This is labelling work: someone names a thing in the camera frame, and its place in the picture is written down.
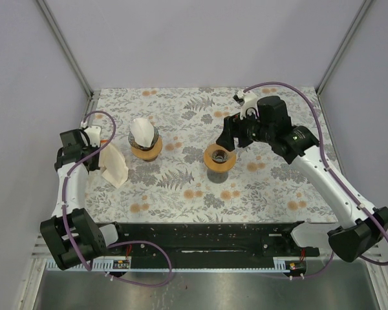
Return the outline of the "clear glass dripper cone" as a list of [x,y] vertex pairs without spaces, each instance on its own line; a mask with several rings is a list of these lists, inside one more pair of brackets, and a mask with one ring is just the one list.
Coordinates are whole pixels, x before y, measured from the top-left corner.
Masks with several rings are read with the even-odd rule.
[[216,143],[213,143],[207,147],[205,155],[211,161],[221,164],[229,161],[234,156],[234,153],[226,150],[224,147],[221,147]]

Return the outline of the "orange coffee filter pack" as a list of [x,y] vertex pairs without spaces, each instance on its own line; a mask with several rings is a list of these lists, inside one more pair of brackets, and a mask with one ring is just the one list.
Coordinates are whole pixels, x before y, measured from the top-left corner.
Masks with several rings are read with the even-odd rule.
[[103,150],[99,153],[101,176],[115,188],[120,188],[128,179],[129,168],[120,149],[112,142],[102,140]]

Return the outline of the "grey glass carafe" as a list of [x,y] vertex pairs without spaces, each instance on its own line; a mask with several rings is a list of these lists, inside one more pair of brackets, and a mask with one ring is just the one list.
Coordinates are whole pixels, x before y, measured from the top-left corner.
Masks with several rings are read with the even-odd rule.
[[208,179],[215,184],[224,183],[228,179],[228,172],[216,172],[214,170],[207,170]]

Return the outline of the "white paper coffee filter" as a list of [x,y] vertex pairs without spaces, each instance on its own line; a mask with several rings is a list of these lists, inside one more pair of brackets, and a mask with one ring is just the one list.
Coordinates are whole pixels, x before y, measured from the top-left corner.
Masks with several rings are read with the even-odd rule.
[[155,128],[148,119],[135,118],[130,126],[135,143],[141,147],[150,147],[154,136]]

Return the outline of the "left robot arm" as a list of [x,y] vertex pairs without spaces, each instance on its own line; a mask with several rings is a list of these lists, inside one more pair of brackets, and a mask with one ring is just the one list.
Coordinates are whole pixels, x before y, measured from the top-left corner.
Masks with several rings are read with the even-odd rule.
[[101,128],[90,126],[60,134],[54,168],[59,178],[58,198],[50,219],[41,222],[40,233],[59,269],[66,270],[92,261],[108,250],[120,255],[126,237],[116,225],[98,226],[85,210],[85,188],[89,173],[99,167]]

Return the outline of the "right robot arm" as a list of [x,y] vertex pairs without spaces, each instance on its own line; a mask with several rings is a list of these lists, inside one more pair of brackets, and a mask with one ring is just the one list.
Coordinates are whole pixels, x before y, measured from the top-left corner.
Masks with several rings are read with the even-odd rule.
[[343,261],[353,262],[387,237],[388,208],[375,207],[334,170],[324,153],[322,137],[293,125],[280,97],[239,92],[233,98],[241,104],[241,111],[225,117],[217,145],[233,151],[253,142],[269,144],[315,187],[338,220],[331,226],[297,225],[281,240],[286,254],[297,255],[304,247],[329,248]]

